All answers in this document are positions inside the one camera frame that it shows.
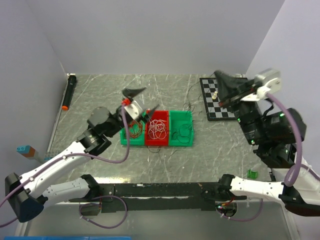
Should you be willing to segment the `green plastic bin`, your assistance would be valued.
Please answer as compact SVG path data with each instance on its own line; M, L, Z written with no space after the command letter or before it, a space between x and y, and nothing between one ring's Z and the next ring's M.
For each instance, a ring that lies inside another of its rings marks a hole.
M128 130L130 135L129 143L131 146L145 145L145 123L142 120L129 123ZM127 136L124 128L120 131L120 143L124 146L127 145Z
M191 111L169 111L170 147L191 147L194 141L193 115Z

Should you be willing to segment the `red plastic bin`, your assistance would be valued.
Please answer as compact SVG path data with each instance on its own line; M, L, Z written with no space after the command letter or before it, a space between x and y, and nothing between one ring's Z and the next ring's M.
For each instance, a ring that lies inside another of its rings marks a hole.
M148 147L169 145L169 111L156 110L145 125L144 144Z

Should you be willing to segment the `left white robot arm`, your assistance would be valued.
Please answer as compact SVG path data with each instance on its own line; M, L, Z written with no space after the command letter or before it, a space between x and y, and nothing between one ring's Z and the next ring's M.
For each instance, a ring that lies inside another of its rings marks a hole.
M147 123L155 112L153 108L146 113L145 106L135 99L144 90L124 88L121 105L115 113L103 106L95 108L87 120L87 129L60 154L29 172L21 175L13 172L5 178L4 201L10 204L17 221L28 222L37 217L45 207L63 201L93 201L98 197L99 184L91 175L62 184L54 182L92 159L111 162L100 156L111 145L109 139L122 129L128 138L129 123Z

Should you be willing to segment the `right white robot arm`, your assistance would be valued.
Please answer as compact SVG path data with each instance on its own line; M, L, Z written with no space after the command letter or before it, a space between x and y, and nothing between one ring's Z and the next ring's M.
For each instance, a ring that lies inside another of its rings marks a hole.
M210 192L225 217L236 200L258 198L278 203L303 217L320 215L320 176L303 158L307 126L299 112L286 108L275 93L282 87L281 74L266 69L253 79L214 72L219 106L230 109L254 154L274 174L273 181L244 179L224 174Z

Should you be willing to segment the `white chess piece left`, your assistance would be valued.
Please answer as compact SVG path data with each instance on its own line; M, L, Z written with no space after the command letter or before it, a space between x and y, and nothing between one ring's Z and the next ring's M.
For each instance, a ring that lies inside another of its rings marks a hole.
M218 92L215 91L215 92L213 93L213 95L212 95L212 99L215 100L215 99L217 99L217 97L218 97Z

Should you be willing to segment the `black grey chessboard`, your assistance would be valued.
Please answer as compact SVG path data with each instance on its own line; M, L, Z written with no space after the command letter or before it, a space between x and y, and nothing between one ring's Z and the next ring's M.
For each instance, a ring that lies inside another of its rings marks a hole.
M218 83L215 77L200 77L200 88L208 121L234 121L235 115L228 109L219 105ZM212 99L217 91L217 99Z

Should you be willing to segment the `black marker orange cap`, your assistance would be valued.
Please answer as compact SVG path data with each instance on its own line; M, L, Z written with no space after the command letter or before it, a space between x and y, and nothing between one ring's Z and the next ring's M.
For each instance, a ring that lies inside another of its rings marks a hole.
M75 75L70 75L67 80L67 88L63 98L61 109L67 111L70 108L72 97L77 85L77 77Z

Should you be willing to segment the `small green object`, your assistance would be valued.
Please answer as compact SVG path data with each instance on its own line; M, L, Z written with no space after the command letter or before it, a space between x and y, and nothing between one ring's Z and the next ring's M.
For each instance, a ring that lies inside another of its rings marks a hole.
M252 179L252 180L256 180L259 176L259 172L258 171L253 171L252 169L249 169L247 171L247 178L248 179Z

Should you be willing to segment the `blue white toy bricks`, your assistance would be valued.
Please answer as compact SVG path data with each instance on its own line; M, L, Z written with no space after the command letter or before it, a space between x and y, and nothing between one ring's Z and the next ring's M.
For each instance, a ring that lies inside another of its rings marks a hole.
M59 154L60 151L47 151L43 157L43 162L46 163Z

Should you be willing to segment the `blue brown brick tower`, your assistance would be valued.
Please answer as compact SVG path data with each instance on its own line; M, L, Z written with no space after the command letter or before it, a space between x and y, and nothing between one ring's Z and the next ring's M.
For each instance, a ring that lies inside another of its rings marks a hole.
M20 145L16 148L16 152L29 160L36 160L41 164L45 162L44 157L30 145Z

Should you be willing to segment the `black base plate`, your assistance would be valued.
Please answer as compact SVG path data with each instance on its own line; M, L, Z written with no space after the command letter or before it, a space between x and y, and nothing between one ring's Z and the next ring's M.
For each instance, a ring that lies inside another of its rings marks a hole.
M71 199L72 203L101 204L102 213L124 211L121 198L128 211L188 210L215 211L215 204L230 200L246 200L246 196L235 196L219 187L218 182L178 183L108 183L100 184L98 199Z

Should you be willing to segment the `aluminium rail frame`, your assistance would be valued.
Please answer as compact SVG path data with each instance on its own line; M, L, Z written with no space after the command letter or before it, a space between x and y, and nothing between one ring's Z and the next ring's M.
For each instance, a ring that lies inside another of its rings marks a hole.
M50 206L39 216L17 225L15 236L84 236L96 235L101 231L79 219L78 202L63 202Z

